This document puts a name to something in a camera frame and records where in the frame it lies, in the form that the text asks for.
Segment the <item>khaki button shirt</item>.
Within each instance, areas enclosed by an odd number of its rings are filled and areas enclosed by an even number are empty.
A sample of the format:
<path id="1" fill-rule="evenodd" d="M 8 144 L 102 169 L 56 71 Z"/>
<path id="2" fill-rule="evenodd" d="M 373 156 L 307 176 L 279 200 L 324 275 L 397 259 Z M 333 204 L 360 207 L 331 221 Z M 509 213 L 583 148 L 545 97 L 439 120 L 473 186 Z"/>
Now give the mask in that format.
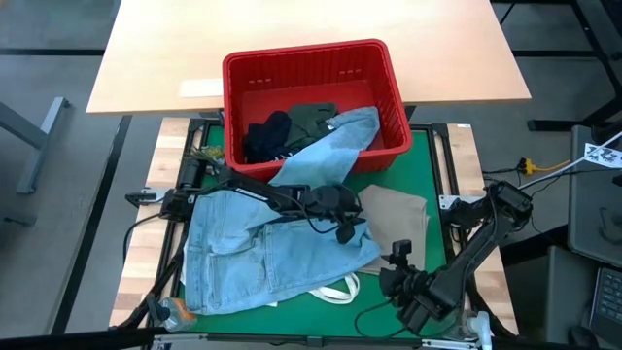
<path id="1" fill-rule="evenodd" d="M 392 253 L 392 243 L 409 239 L 412 251 L 407 256 L 410 264 L 424 269 L 426 239 L 430 216 L 427 201 L 417 195 L 369 185 L 359 192 L 362 217 L 366 219 L 382 255 Z"/>

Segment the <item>light blue denim jeans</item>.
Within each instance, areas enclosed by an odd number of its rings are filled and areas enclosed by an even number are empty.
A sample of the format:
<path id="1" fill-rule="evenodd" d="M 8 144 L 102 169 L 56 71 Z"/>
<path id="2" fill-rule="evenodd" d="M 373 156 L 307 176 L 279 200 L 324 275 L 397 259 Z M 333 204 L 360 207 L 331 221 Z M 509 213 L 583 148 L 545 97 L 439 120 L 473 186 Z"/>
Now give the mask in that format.
<path id="1" fill-rule="evenodd" d="M 340 185 L 379 131 L 376 107 L 328 120 L 332 131 L 288 157 L 273 185 Z M 284 301 L 343 279 L 380 255 L 367 224 L 341 244 L 335 224 L 287 221 L 267 204 L 219 190 L 194 205 L 184 249 L 187 309 L 229 314 Z"/>

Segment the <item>white printed tote bag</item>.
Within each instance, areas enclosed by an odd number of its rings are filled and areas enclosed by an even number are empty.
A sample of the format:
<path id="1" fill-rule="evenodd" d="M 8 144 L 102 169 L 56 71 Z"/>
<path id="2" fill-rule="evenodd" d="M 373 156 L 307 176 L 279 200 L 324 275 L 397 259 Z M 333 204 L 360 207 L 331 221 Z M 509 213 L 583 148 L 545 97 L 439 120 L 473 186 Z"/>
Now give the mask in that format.
<path id="1" fill-rule="evenodd" d="M 255 309 L 308 293 L 348 304 L 360 290 L 357 256 L 248 250 L 228 255 L 190 252 L 182 267 L 187 308 L 202 315 Z"/>

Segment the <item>dark green garment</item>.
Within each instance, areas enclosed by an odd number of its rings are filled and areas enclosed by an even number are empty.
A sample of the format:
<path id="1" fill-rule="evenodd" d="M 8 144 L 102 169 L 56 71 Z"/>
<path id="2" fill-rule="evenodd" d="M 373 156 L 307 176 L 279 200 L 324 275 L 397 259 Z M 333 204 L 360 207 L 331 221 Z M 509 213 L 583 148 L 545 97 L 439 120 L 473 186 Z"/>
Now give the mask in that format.
<path id="1" fill-rule="evenodd" d="M 285 146 L 297 152 L 320 140 L 331 133 L 328 120 L 337 114 L 334 103 L 293 105 L 288 111 L 291 126 Z"/>

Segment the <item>clear spray bottle white nozzle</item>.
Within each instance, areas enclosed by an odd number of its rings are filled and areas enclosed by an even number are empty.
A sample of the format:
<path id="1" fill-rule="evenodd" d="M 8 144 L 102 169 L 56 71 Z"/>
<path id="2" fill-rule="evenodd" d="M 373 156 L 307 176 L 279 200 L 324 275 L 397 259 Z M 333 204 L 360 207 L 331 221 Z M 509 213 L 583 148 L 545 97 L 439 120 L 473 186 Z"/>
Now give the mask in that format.
<path id="1" fill-rule="evenodd" d="M 481 350 L 493 350 L 490 316 L 487 312 L 478 311 L 465 316 L 462 333 L 465 340 L 476 341 Z"/>

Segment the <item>green table mat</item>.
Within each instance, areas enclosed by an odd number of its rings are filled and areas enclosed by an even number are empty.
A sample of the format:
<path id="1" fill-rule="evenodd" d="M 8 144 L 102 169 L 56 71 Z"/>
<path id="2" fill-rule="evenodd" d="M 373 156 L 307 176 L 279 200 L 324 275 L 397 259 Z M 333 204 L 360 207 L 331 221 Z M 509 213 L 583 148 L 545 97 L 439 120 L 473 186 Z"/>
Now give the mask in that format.
<path id="1" fill-rule="evenodd" d="M 431 142 L 423 129 L 414 130 L 412 135 L 413 145 L 409 152 L 398 156 L 388 170 L 351 175 L 346 180 L 346 186 L 358 192 L 375 184 L 424 198 L 430 216 L 425 269 L 434 270 L 446 263 L 446 254 L 430 153 Z M 356 329 L 361 329 L 367 335 L 383 336 L 400 330 L 401 323 L 391 305 L 364 313 L 358 323 L 354 322 L 361 312 L 385 301 L 375 275 L 361 273 L 359 278 L 362 289 L 350 304 L 329 304 L 303 294 L 281 302 L 276 307 L 263 306 L 227 315 L 199 316 L 193 330 L 196 333 L 304 336 L 355 336 Z"/>

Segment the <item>black garment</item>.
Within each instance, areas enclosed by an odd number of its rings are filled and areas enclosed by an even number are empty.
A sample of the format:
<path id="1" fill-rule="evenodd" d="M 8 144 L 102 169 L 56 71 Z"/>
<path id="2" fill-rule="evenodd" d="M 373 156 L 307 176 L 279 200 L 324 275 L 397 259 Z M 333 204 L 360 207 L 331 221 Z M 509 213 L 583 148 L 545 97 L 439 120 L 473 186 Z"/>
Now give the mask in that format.
<path id="1" fill-rule="evenodd" d="M 284 111 L 273 112 L 264 123 L 250 123 L 243 138 L 243 150 L 250 164 L 276 161 L 292 152 L 285 145 L 292 121 Z"/>

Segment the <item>small potted succulent plant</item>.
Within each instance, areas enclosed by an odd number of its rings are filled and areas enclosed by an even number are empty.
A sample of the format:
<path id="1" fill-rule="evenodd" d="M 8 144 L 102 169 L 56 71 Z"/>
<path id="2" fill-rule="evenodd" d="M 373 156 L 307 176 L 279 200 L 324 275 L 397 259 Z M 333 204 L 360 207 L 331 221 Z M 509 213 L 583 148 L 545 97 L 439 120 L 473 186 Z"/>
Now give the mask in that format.
<path id="1" fill-rule="evenodd" d="M 197 160 L 206 161 L 212 166 L 225 164 L 225 151 L 221 146 L 203 146 L 190 150 L 190 156 Z"/>

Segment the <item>dark grey box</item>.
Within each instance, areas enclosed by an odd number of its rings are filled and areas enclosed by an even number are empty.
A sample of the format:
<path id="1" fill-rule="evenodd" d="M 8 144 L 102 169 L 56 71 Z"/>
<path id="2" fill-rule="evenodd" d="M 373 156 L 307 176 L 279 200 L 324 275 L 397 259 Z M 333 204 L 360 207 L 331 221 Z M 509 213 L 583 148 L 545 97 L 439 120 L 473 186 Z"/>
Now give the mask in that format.
<path id="1" fill-rule="evenodd" d="M 598 265 L 581 255 L 551 247 L 544 312 L 544 338 L 567 343 L 574 326 L 587 326 Z"/>

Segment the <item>clear bottle with orange label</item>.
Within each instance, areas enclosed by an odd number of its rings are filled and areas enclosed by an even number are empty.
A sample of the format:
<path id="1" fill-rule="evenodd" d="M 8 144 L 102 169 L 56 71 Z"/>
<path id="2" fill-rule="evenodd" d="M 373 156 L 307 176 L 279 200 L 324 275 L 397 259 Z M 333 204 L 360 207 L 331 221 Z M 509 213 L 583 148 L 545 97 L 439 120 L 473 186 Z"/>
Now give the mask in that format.
<path id="1" fill-rule="evenodd" d="M 162 325 L 169 332 L 187 331 L 197 322 L 196 315 L 187 310 L 183 298 L 166 297 L 159 305 L 164 309 Z"/>

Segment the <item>light wood desk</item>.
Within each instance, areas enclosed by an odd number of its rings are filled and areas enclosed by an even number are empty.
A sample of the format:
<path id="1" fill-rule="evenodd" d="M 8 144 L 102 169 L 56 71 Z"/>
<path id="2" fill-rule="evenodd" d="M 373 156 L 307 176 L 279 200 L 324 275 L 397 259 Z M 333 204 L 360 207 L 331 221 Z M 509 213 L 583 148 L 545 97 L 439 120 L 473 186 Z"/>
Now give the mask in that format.
<path id="1" fill-rule="evenodd" d="M 409 104 L 526 101 L 490 0 L 121 0 L 92 115 L 194 112 L 184 80 L 219 79 L 234 52 L 378 39 Z"/>

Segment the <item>black bar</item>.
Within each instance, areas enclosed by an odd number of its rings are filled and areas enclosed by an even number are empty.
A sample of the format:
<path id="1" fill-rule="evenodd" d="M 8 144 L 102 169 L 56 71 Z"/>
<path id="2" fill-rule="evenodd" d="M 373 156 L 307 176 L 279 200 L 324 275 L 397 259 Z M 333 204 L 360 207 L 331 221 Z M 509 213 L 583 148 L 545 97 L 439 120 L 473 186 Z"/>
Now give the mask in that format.
<path id="1" fill-rule="evenodd" d="M 0 350 L 124 350 L 167 334 L 165 328 L 144 328 L 1 338 Z"/>

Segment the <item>grey desk leg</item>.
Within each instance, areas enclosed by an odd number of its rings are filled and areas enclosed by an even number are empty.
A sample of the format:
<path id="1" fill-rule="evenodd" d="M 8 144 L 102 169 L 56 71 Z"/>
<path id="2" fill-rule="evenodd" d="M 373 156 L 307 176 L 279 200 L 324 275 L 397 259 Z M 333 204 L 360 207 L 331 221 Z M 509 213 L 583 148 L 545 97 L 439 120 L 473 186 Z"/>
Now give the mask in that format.
<path id="1" fill-rule="evenodd" d="M 18 182 L 17 193 L 30 194 L 35 192 L 58 118 L 70 106 L 71 103 L 65 97 L 56 97 L 42 123 L 36 125 L 0 102 L 0 127 L 32 148 Z"/>

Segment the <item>black metal table frame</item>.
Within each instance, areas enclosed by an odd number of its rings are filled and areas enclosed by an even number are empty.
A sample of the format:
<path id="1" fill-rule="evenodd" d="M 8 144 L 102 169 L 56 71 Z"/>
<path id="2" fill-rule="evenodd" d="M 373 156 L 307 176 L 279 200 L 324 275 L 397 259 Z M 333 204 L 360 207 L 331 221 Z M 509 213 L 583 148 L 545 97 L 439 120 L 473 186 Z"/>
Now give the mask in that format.
<path id="1" fill-rule="evenodd" d="M 457 193 L 461 190 L 461 185 L 457 183 L 455 172 L 452 168 L 455 151 L 451 148 L 449 129 L 442 124 L 414 124 L 411 127 L 413 132 L 416 129 L 423 129 L 428 133 L 430 140 L 430 153 L 434 164 L 436 177 L 437 197 L 442 193 Z M 166 118 L 163 120 L 156 140 L 155 152 L 148 175 L 148 184 L 151 187 L 170 188 L 174 186 L 178 178 L 182 156 L 187 147 L 200 145 L 220 145 L 224 141 L 224 129 L 217 122 L 206 122 L 200 119 L 179 119 Z M 444 235 L 444 246 L 446 262 L 455 254 L 457 244 L 451 238 L 449 228 L 441 222 L 440 206 L 438 204 L 439 220 Z M 354 322 L 358 323 L 364 313 L 379 309 L 385 305 L 390 305 L 385 299 L 384 302 L 367 308 L 355 317 Z M 337 338 L 343 339 L 346 343 L 358 343 L 368 345 L 372 338 L 377 336 L 380 343 L 397 344 L 400 341 L 412 343 L 414 337 L 411 333 L 401 329 L 387 335 L 367 335 L 361 329 L 356 329 L 355 336 L 311 336 L 311 335 L 277 335 L 277 334 L 243 334 L 243 333 L 208 333 L 195 332 L 193 327 L 188 332 L 178 332 L 171 335 L 170 339 L 174 344 L 184 341 L 201 341 L 208 343 L 216 342 L 258 342 L 273 344 L 293 344 L 301 341 L 308 346 L 327 345 Z"/>

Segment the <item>black desk frame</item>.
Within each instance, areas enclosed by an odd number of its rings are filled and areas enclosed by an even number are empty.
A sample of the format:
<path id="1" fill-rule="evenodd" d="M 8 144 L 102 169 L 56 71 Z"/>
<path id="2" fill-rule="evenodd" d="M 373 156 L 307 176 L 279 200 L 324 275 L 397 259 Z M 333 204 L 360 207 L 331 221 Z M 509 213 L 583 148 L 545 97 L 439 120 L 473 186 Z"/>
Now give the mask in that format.
<path id="1" fill-rule="evenodd" d="M 499 20 L 503 24 L 509 17 L 516 5 L 552 5 L 570 7 L 574 17 L 578 21 L 581 31 L 587 40 L 589 50 L 514 50 L 512 53 L 515 58 L 593 58 L 599 61 L 605 70 L 605 74 L 613 88 L 614 97 L 606 102 L 602 107 L 583 118 L 580 121 L 564 120 L 528 120 L 527 128 L 529 131 L 542 132 L 567 132 L 576 125 L 587 127 L 607 128 L 619 121 L 612 122 L 611 119 L 618 113 L 622 113 L 622 81 L 617 78 L 611 61 L 614 58 L 608 55 L 597 39 L 594 30 L 587 17 L 580 8 L 578 0 L 490 0 L 491 3 L 508 4 L 508 8 Z"/>

